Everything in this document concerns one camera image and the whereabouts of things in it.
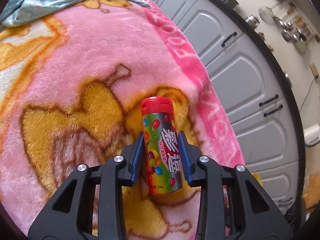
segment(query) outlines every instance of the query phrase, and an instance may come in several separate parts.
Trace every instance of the red lid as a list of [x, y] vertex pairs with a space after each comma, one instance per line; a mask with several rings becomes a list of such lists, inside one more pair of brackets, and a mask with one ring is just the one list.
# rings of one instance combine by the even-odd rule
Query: red lid
[[141, 102], [142, 116], [152, 113], [173, 114], [173, 105], [169, 98], [151, 97], [143, 99]]

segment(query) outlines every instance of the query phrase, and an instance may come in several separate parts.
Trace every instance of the power cord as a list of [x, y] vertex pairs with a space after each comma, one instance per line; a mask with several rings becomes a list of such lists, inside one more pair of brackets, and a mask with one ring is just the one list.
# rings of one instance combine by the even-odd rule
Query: power cord
[[316, 81], [316, 80], [313, 79], [313, 81], [311, 82], [310, 87], [309, 87], [308, 94], [306, 95], [305, 99], [303, 100], [303, 103], [302, 103], [302, 106], [300, 107], [299, 113], [301, 112], [301, 109], [303, 108], [303, 105], [304, 105], [305, 101], [307, 100], [307, 98], [308, 98], [308, 96], [309, 96], [309, 94], [310, 94], [310, 91], [311, 91], [311, 87], [312, 87], [312, 85], [313, 85], [313, 83], [314, 83], [315, 81]]

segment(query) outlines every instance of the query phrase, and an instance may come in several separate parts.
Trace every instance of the metal screw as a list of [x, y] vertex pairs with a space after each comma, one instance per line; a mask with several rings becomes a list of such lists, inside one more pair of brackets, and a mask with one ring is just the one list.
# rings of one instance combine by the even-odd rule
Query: metal screw
[[113, 158], [113, 160], [115, 161], [115, 162], [117, 162], [117, 163], [119, 163], [119, 162], [122, 162], [123, 161], [123, 156], [121, 156], [121, 155], [117, 155], [117, 156], [115, 156], [114, 158]]
[[207, 156], [201, 156], [199, 158], [199, 160], [202, 162], [202, 163], [207, 163], [209, 161], [209, 158]]
[[80, 165], [78, 166], [78, 171], [85, 171], [86, 168], [87, 168], [87, 165], [85, 165], [85, 164], [80, 164]]
[[241, 171], [241, 172], [245, 171], [245, 167], [243, 165], [237, 165], [236, 168], [237, 168], [238, 171]]

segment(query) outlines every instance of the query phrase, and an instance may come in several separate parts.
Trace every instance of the fluffy blanket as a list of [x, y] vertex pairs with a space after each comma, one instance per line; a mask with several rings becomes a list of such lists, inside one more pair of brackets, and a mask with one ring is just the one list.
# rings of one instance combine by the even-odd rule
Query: fluffy blanket
[[[0, 198], [25, 234], [74, 168], [135, 141], [146, 97], [171, 98], [177, 131], [202, 154], [244, 163], [199, 57], [147, 1], [85, 0], [0, 33]], [[123, 188], [129, 238], [194, 239], [199, 201], [184, 180], [180, 191], [152, 196], [141, 176]]]

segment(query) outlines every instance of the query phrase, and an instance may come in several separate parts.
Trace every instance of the electrical outlet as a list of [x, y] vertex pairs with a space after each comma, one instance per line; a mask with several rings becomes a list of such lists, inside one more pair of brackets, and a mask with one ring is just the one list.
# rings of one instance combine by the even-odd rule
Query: electrical outlet
[[319, 78], [319, 72], [318, 72], [318, 70], [316, 68], [316, 64], [312, 63], [310, 65], [310, 68], [311, 68], [311, 71], [313, 73], [313, 76], [315, 77], [316, 83], [319, 83], [320, 78]]

